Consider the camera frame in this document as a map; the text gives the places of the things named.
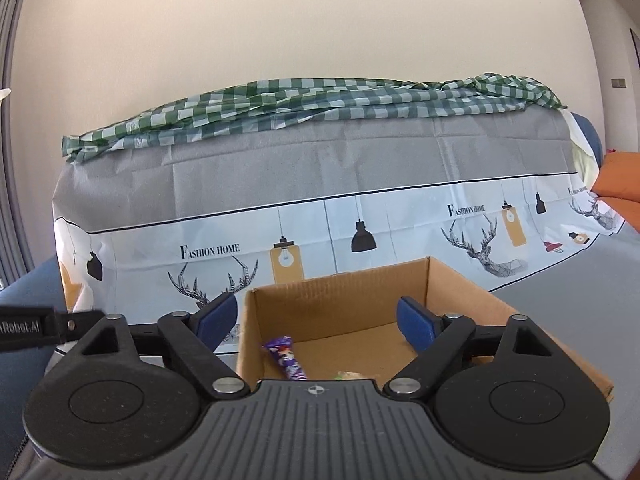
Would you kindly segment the purple cartoon snack packet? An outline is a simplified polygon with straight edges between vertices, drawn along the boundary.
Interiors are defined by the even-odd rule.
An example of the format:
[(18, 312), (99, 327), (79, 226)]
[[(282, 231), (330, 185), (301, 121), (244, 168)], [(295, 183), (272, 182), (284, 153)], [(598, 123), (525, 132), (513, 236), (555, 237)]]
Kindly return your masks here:
[(308, 379), (303, 367), (298, 362), (293, 351), (293, 339), (291, 336), (280, 336), (265, 342), (262, 345), (270, 356), (276, 361), (280, 370), (288, 380), (304, 382)]

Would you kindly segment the clear peanut bag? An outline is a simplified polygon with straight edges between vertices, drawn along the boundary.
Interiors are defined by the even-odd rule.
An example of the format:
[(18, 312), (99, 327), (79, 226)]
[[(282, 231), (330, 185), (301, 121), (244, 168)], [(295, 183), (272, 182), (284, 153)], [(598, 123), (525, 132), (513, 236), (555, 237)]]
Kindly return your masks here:
[(335, 380), (365, 380), (366, 376), (357, 372), (348, 372), (347, 370), (340, 370), (334, 377)]

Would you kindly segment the cardboard box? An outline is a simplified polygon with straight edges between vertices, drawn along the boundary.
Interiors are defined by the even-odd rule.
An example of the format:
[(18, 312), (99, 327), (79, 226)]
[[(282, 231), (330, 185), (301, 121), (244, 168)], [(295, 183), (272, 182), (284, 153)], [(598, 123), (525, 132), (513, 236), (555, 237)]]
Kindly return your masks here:
[(422, 318), (399, 312), (404, 297), (434, 315), (462, 314), (478, 325), (503, 326), (515, 312), (433, 257), (260, 286), (244, 299), (236, 370), (250, 386), (283, 378), (265, 344), (289, 336), (308, 379), (347, 372), (384, 385), (416, 357), (403, 331), (418, 332)]

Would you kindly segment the deer print sofa cover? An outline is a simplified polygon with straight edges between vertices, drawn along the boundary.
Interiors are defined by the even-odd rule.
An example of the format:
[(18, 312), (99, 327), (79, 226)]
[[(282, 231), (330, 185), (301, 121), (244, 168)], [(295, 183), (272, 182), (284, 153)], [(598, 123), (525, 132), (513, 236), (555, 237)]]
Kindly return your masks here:
[(290, 335), (307, 374), (385, 382), (410, 359), (400, 296), (498, 325), (530, 316), (612, 400), (598, 465), (639, 457), (639, 235), (599, 200), (587, 119), (539, 106), (435, 119), (310, 122), (64, 167), (55, 245), (73, 310), (152, 322), (230, 292), (220, 351), (277, 377)]

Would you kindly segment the orange cushion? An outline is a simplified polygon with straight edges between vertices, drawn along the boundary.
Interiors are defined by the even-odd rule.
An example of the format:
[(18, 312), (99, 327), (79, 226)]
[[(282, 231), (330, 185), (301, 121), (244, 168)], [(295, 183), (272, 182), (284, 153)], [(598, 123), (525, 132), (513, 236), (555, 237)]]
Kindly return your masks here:
[(611, 152), (603, 164), (593, 192), (640, 231), (640, 154)]

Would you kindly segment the green checkered cloth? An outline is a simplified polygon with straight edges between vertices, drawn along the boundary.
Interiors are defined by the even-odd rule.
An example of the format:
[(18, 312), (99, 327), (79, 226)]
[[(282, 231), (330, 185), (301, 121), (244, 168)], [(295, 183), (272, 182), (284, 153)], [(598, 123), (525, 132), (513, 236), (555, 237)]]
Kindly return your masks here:
[(274, 131), (304, 122), (423, 119), (560, 110), (542, 82), (484, 73), (445, 82), (368, 78), (280, 78), (251, 81), (144, 110), (80, 136), (61, 152), (83, 164), (108, 153), (174, 146), (216, 136)]

